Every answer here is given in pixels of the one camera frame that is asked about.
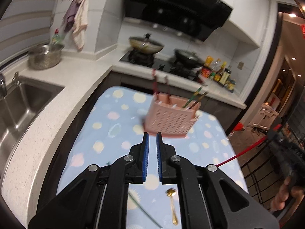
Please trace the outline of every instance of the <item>perforated basket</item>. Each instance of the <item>perforated basket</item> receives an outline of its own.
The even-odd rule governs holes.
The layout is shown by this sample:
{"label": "perforated basket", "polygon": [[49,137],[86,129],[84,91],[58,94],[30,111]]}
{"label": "perforated basket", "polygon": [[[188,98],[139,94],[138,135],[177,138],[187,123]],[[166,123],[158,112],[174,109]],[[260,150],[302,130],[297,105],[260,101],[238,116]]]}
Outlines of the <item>perforated basket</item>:
{"label": "perforated basket", "polygon": [[201,103],[197,103],[192,109],[182,108],[188,99],[171,95],[170,104],[167,104],[167,95],[158,94],[158,100],[152,100],[144,122],[144,130],[149,134],[162,133],[163,137],[182,138],[185,137],[191,127],[198,120],[195,117],[196,111],[200,108]]}

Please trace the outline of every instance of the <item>purple towel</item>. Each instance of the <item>purple towel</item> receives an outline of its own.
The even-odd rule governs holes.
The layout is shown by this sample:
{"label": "purple towel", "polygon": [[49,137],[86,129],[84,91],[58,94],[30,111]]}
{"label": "purple towel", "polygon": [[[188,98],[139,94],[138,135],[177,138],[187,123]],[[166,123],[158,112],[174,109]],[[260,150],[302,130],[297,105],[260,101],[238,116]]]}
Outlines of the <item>purple towel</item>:
{"label": "purple towel", "polygon": [[67,33],[71,30],[74,24],[74,17],[78,11],[79,5],[77,0],[73,0],[65,13],[65,16],[63,17],[63,24],[65,25],[64,32]]}

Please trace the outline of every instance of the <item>wok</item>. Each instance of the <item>wok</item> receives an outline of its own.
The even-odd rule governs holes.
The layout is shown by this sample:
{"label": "wok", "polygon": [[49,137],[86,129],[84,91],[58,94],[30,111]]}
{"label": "wok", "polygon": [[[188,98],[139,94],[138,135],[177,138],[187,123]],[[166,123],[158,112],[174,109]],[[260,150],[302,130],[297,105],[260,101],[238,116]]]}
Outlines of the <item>wok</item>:
{"label": "wok", "polygon": [[163,49],[164,45],[149,38],[149,33],[145,34],[144,38],[130,37],[129,43],[134,49],[145,54],[155,54]]}
{"label": "wok", "polygon": [[186,68],[198,68],[203,65],[201,58],[196,56],[194,52],[175,49],[176,59],[181,62]]}

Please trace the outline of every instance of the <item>black range hood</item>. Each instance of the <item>black range hood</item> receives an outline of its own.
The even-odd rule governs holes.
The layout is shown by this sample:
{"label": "black range hood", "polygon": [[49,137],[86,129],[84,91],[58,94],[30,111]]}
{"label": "black range hood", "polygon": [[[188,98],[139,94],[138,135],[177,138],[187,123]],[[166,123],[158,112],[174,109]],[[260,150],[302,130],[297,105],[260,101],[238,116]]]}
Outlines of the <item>black range hood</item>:
{"label": "black range hood", "polygon": [[125,0],[125,17],[160,24],[205,41],[232,8],[220,0]]}

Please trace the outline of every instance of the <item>blue polka dot tablecloth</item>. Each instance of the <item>blue polka dot tablecloth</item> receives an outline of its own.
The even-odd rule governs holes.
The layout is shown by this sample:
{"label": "blue polka dot tablecloth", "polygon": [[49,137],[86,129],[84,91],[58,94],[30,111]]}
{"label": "blue polka dot tablecloth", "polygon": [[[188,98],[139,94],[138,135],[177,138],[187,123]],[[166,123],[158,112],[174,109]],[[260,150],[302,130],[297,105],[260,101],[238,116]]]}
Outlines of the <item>blue polka dot tablecloth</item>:
{"label": "blue polka dot tablecloth", "polygon": [[[113,163],[128,154],[132,145],[141,143],[142,120],[152,98],[152,95],[123,87],[107,89],[97,100],[72,147],[57,193],[89,165],[106,166],[107,162]],[[185,138],[163,138],[163,142],[173,145],[178,155],[199,166],[218,164],[233,157],[235,153],[216,117],[202,111],[197,111],[197,115],[199,120]],[[248,192],[237,160],[220,168]],[[181,223],[177,226],[172,223],[170,199],[165,193],[171,187],[177,189],[177,185],[159,183],[156,137],[150,135],[146,182],[130,184],[129,192],[163,228],[179,229]],[[173,198],[181,222],[178,194]],[[127,229],[158,229],[132,200],[128,199],[127,207]]]}

